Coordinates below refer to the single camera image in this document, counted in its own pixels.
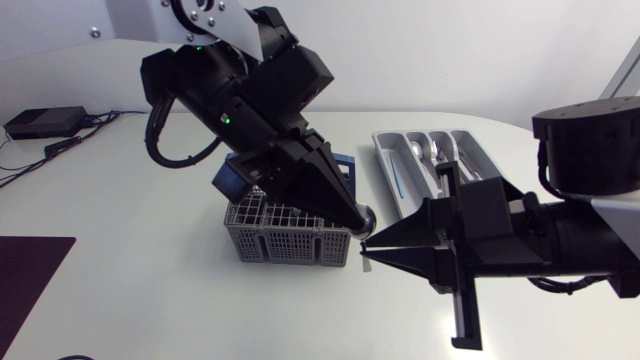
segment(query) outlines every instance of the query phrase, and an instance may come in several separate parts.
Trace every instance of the white wall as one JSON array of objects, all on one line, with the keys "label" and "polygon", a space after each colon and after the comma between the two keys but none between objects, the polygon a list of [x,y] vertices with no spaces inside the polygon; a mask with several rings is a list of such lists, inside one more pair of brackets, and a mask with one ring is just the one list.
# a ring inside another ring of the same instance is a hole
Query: white wall
[{"label": "white wall", "polygon": [[[539,111],[596,99],[640,35],[637,0],[241,3],[278,7],[331,69],[314,111],[435,110],[530,127]],[[0,123],[34,107],[148,109],[140,60],[163,48],[110,41],[1,63]]]}]

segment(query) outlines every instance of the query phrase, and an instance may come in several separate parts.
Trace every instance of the white tabletop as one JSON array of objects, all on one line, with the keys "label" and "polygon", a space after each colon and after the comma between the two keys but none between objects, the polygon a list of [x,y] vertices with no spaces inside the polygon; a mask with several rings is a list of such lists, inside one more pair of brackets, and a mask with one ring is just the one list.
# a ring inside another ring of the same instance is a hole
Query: white tabletop
[{"label": "white tabletop", "polygon": [[[514,185],[553,201],[537,183],[527,130],[444,113],[305,117],[334,152],[356,157],[358,200],[374,209],[378,230],[398,215],[374,131],[469,129]],[[145,122],[123,116],[0,190],[2,235],[77,238],[6,359],[640,357],[640,304],[606,283],[567,296],[522,278],[476,280],[485,350],[474,352],[451,346],[450,295],[382,264],[363,273],[355,240],[344,268],[242,263],[222,226],[227,201],[211,185],[228,148],[165,169],[146,154]],[[211,140],[191,115],[174,114],[161,149],[181,158]],[[0,165],[39,160],[50,142],[7,144]]]}]

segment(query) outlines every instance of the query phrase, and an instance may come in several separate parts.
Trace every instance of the screw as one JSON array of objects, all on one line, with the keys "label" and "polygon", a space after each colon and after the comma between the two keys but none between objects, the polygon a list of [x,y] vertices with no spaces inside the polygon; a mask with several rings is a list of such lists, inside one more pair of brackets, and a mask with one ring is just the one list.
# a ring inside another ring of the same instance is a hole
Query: screw
[{"label": "screw", "polygon": [[98,30],[97,27],[92,27],[89,29],[89,35],[91,35],[92,38],[97,39],[102,35],[102,33],[100,33],[100,30]]}]

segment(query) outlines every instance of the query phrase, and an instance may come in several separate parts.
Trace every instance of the gray cutlery tray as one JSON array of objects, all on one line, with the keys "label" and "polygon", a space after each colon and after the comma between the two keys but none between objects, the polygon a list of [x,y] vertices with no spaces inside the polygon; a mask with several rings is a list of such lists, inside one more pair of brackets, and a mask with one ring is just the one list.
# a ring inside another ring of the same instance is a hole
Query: gray cutlery tray
[{"label": "gray cutlery tray", "polygon": [[403,218],[418,210],[423,198],[444,196],[435,171],[439,163],[457,161],[461,183],[502,176],[467,130],[374,132],[373,142]]}]

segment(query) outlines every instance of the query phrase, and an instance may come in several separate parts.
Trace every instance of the dark mat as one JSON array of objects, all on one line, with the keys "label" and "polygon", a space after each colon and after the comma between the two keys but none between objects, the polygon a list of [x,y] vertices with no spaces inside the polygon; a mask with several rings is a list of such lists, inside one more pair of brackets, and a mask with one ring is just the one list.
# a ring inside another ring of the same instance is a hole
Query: dark mat
[{"label": "dark mat", "polygon": [[75,241],[0,236],[0,359]]}]

